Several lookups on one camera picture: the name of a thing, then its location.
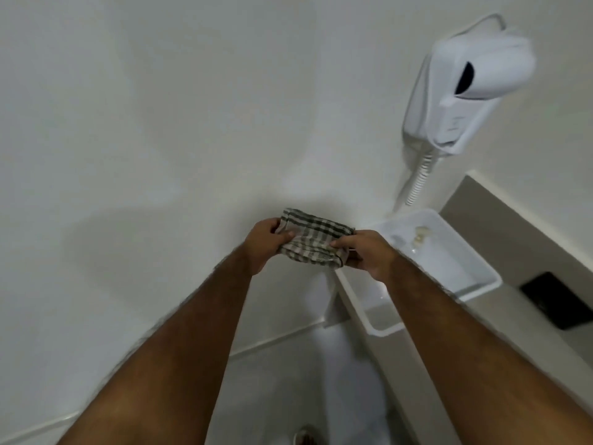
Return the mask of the person's right hand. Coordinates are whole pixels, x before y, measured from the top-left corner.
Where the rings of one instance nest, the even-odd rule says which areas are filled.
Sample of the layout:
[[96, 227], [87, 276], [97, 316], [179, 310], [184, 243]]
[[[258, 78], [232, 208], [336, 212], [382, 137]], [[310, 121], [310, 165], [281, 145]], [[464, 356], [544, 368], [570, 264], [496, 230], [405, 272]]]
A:
[[383, 236], [374, 230], [356, 230], [343, 237], [356, 237], [356, 250], [349, 250], [346, 266], [364, 270], [385, 285], [392, 282], [401, 255]]

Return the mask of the person's left hand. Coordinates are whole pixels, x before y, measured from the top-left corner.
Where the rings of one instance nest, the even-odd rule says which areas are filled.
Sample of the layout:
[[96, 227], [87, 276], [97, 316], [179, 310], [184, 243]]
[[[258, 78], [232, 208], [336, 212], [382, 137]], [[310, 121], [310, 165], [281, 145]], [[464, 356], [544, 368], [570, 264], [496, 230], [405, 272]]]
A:
[[242, 253], [247, 256], [252, 276], [257, 275], [264, 268], [265, 264], [273, 256], [277, 255], [282, 248], [274, 248], [272, 246], [272, 235], [283, 232], [276, 232], [279, 226], [279, 218], [263, 219], [254, 225], [241, 244], [240, 248]]

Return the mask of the checked grey cloth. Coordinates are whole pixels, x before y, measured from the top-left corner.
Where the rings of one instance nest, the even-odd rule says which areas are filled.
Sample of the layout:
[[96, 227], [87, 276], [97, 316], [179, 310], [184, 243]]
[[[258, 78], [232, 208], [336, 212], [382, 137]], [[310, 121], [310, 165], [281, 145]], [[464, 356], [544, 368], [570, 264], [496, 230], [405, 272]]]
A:
[[331, 243], [351, 236], [355, 229], [299, 209], [286, 208], [280, 216], [276, 233], [292, 232], [293, 239], [279, 248], [279, 253], [293, 261], [323, 266], [332, 270], [345, 266], [348, 248], [335, 248]]

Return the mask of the person's right forearm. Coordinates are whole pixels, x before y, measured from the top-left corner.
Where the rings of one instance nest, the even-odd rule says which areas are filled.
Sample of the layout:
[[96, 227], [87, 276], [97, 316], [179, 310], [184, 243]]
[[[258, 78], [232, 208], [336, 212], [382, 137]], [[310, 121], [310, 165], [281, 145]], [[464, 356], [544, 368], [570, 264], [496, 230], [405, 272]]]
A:
[[397, 252], [382, 276], [463, 445], [593, 445], [593, 418]]

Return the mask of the person's left forearm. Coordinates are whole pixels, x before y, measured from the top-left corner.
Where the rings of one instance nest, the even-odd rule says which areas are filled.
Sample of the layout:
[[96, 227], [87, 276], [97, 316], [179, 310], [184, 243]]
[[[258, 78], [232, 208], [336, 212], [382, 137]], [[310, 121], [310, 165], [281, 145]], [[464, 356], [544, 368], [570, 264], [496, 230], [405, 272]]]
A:
[[242, 244], [121, 363], [56, 445], [204, 445], [252, 277]]

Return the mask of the white plastic tray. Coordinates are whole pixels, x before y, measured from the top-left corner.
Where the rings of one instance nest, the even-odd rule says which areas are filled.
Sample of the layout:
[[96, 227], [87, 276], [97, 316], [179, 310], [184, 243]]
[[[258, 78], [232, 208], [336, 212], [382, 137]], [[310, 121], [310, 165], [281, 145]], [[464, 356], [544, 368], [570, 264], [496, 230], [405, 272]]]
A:
[[[414, 247], [415, 229], [432, 230], [423, 246]], [[421, 209], [367, 227], [426, 271], [459, 302], [475, 299], [500, 287], [502, 278], [436, 211]], [[340, 293], [351, 316], [369, 336], [387, 337], [405, 328], [387, 289], [367, 272], [350, 267], [335, 271]]]

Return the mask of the grey cistern ledge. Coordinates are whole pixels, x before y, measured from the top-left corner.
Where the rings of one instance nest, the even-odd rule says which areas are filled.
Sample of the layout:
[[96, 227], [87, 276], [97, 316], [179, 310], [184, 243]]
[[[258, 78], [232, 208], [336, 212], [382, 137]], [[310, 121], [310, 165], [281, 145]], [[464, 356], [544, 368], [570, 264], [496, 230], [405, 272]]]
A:
[[[519, 290], [551, 272], [593, 309], [593, 270], [476, 177], [463, 179], [439, 215], [502, 278], [499, 288], [463, 303], [593, 413], [593, 322], [562, 331]], [[413, 441], [461, 445], [405, 328], [387, 337], [367, 335], [351, 316], [335, 279]]]

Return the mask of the black flush plate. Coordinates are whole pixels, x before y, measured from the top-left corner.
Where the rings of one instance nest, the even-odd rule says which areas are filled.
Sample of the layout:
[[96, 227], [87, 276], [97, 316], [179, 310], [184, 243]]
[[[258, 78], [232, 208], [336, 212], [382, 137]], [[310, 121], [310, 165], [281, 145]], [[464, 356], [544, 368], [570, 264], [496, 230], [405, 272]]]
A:
[[519, 290], [562, 331], [593, 322], [593, 309], [551, 272], [521, 284]]

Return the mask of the white wall hair dryer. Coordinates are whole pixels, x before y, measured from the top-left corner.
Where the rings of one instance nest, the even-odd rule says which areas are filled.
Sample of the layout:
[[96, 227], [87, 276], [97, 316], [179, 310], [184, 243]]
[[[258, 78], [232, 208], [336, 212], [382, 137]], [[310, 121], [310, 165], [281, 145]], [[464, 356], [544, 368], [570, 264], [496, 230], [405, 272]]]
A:
[[459, 155], [501, 99], [535, 73], [532, 41], [499, 13], [437, 41], [427, 54], [403, 132], [444, 155]]

